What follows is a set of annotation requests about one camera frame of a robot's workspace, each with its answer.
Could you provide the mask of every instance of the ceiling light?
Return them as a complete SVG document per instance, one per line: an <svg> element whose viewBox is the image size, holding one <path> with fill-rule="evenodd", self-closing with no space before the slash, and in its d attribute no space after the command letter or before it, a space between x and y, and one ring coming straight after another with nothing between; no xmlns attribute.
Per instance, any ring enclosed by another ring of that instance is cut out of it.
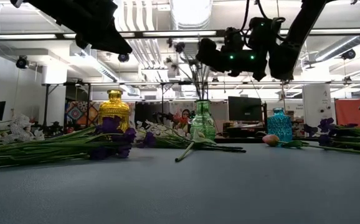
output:
<svg viewBox="0 0 360 224"><path fill-rule="evenodd" d="M127 84L127 85L161 85L158 82L140 82L140 83L130 82L130 83L125 83L125 84Z"/></svg>
<svg viewBox="0 0 360 224"><path fill-rule="evenodd" d="M203 31L164 31L164 32L143 32L145 37L182 37L182 36L215 36L214 30Z"/></svg>
<svg viewBox="0 0 360 224"><path fill-rule="evenodd" d="M55 34L2 34L0 40L56 39Z"/></svg>
<svg viewBox="0 0 360 224"><path fill-rule="evenodd" d="M68 38L68 39L74 39L75 36L76 36L76 34L64 34L64 37Z"/></svg>
<svg viewBox="0 0 360 224"><path fill-rule="evenodd" d="M120 35L121 35L123 38L135 37L135 33L134 33L134 32L120 32Z"/></svg>
<svg viewBox="0 0 360 224"><path fill-rule="evenodd" d="M183 43L198 43L199 39L174 39L173 42L183 42Z"/></svg>
<svg viewBox="0 0 360 224"><path fill-rule="evenodd" d="M118 86L120 83L91 83L92 86Z"/></svg>
<svg viewBox="0 0 360 224"><path fill-rule="evenodd" d="M357 38L359 38L359 37L358 37L358 36L357 36L357 37L353 37L352 39L344 42L343 44L341 44L341 45L337 46L336 48L330 50L330 51L327 52L326 54L323 54L322 56L316 58L316 61L319 62L319 61L323 60L324 58L326 58L327 56L329 56L330 54L332 54L332 53L335 52L336 50L340 49L341 47L344 47L345 45L348 45L350 42L356 40Z"/></svg>
<svg viewBox="0 0 360 224"><path fill-rule="evenodd" d="M280 30L280 35L287 35L289 29ZM360 34L360 28L357 29L312 29L309 35L339 35L339 34Z"/></svg>

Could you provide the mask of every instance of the ceiling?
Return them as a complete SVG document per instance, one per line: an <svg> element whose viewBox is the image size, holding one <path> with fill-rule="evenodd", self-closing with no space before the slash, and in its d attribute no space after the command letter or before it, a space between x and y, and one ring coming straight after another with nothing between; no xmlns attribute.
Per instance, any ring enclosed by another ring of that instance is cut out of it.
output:
<svg viewBox="0 0 360 224"><path fill-rule="evenodd" d="M170 11L170 5L175 0L152 0L151 1L142 1L141 7L143 8L143 24L144 28L148 26L148 22L153 25L157 30L171 30L174 29L175 23L172 20L172 15ZM189 17L195 14L199 14L201 10L198 8L197 4L191 0L183 0L184 2L189 2L189 7L186 8L175 8L176 10L182 10L183 14L187 14ZM135 25L135 30L140 30L140 26L137 24L137 6L136 1L125 1L125 7L123 8L123 18L126 18L124 21L127 24L127 29L129 26L128 16L129 16L129 6L132 5L132 20L131 23ZM152 18L148 19L146 16L146 5L151 2L152 5ZM350 5L350 0L338 0L332 3L327 4L324 11L321 13L319 19L315 24L315 29L322 28L360 28L360 2L355 5ZM264 0L262 1L262 7L268 17L285 17L287 20L283 23L282 28L287 29L293 22L294 18L298 14L301 6L301 1L299 0ZM209 22L204 27L205 29L225 29L226 27L240 27L245 13L245 1L244 0L213 0L211 16ZM254 4L251 4L249 10L249 18L261 16L258 7ZM64 26L58 26L55 21L46 16L43 12L35 9L31 5L25 4L19 9L12 7L9 1L0 1L0 34L9 34L9 33L58 33L58 32L71 32L68 28ZM315 52L320 52L335 42L345 38L345 36L310 36L307 38L305 47L302 50L302 53L313 54ZM159 54L161 56L161 66L163 67L163 60L171 57L177 58L178 56L174 53L173 49L168 47L166 39L156 39L156 46L159 49ZM145 42L141 40L139 46L145 46ZM188 43L186 45L190 48L195 48L195 43ZM5 50L6 54L9 54L10 50L7 49L48 49L54 54L58 55L61 58L64 58L69 62L69 77L83 78L84 80L89 80L91 82L100 82L102 80L102 75L99 73L95 67L85 63L84 60L80 60L77 56L69 53L68 49L73 49L73 43L70 40L44 40L44 41L0 41L0 48ZM314 68L306 70L300 63L297 65L294 73L296 80L342 80L342 78L347 74L357 73L360 71L360 45L353 48L356 51L356 58L352 60L346 60L345 62L342 59L331 58L325 62L314 64ZM151 61L154 59L154 56L158 56L158 50L154 51L154 55L150 50L147 50L144 55L146 58L150 58ZM117 55L108 54L106 52L97 52L97 59L110 71L116 73L121 80L126 82L145 82L151 81L150 73L157 73L156 70L142 70L140 67L139 61L136 59L136 55L130 55L130 60L126 63L121 63L117 59ZM262 81L271 81L270 71L267 69L267 77ZM166 77L167 72L159 71L161 77ZM219 81L226 82L241 82L249 81L248 73L242 73L239 77L229 77L224 74L215 74L217 75ZM234 89L234 88L243 88L239 85L233 86L212 86L217 89ZM141 89L142 91L151 91L151 88Z"/></svg>

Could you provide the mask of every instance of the purple flower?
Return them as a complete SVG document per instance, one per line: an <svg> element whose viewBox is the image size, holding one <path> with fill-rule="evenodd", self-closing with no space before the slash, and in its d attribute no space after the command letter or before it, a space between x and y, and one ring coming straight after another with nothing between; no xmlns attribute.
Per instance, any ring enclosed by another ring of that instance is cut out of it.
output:
<svg viewBox="0 0 360 224"><path fill-rule="evenodd" d="M328 118L328 119L322 119L320 121L320 125L318 126L321 129L322 133L327 133L328 131L335 128L335 125L333 125L334 119Z"/></svg>
<svg viewBox="0 0 360 224"><path fill-rule="evenodd" d="M311 127L307 124L304 125L304 129L305 129L305 132L308 133L309 137L313 137L318 131L318 128Z"/></svg>
<svg viewBox="0 0 360 224"><path fill-rule="evenodd" d="M318 143L320 146L331 146L331 138L327 134L322 134L318 138Z"/></svg>
<svg viewBox="0 0 360 224"><path fill-rule="evenodd" d="M94 134L102 134L103 133L103 126L102 125L97 125L95 126L95 131L94 131Z"/></svg>
<svg viewBox="0 0 360 224"><path fill-rule="evenodd" d="M104 160L107 157L112 156L112 150L107 147L96 147L88 152L89 159L93 161Z"/></svg>
<svg viewBox="0 0 360 224"><path fill-rule="evenodd" d="M131 144L126 144L126 145L120 146L118 148L118 157L120 159L127 158L129 156L130 149L131 149Z"/></svg>
<svg viewBox="0 0 360 224"><path fill-rule="evenodd" d="M124 140L128 143L133 143L136 137L136 130L134 128L128 128L123 134Z"/></svg>
<svg viewBox="0 0 360 224"><path fill-rule="evenodd" d="M110 134L110 133L120 133L119 125L120 125L120 117L115 116L114 118L104 117L102 124L102 133Z"/></svg>
<svg viewBox="0 0 360 224"><path fill-rule="evenodd" d="M144 141L143 141L143 145L152 147L155 144L156 144L156 139L154 137L154 133L147 132L147 134L145 135Z"/></svg>

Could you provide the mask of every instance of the flower stem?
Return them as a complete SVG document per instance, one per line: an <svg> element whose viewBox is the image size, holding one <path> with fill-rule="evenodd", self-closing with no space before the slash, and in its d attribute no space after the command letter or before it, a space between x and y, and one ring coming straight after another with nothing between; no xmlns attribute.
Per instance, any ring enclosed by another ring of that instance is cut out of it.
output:
<svg viewBox="0 0 360 224"><path fill-rule="evenodd" d="M180 157L175 158L174 161L175 161L175 162L180 162L180 161L182 161L182 160L185 158L185 156L186 156L186 154L188 153L188 151L190 151L190 149L192 148L193 145L194 145L194 142L190 143L190 145L188 145L188 147L187 147L187 149L184 151L184 153L183 153Z"/></svg>
<svg viewBox="0 0 360 224"><path fill-rule="evenodd" d="M336 147L327 147L327 146L309 146L309 147L315 147L318 149L326 149L326 150L332 150L332 151L338 151L338 152L349 152L349 153L360 154L360 151L353 150L353 149L340 149L340 148L336 148Z"/></svg>

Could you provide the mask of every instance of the table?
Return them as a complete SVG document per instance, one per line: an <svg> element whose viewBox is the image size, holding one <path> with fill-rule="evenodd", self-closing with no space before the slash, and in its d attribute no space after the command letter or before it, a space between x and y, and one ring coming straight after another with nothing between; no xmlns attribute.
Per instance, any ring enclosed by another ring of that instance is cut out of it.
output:
<svg viewBox="0 0 360 224"><path fill-rule="evenodd" d="M234 145L0 169L0 223L360 223L360 155Z"/></svg>

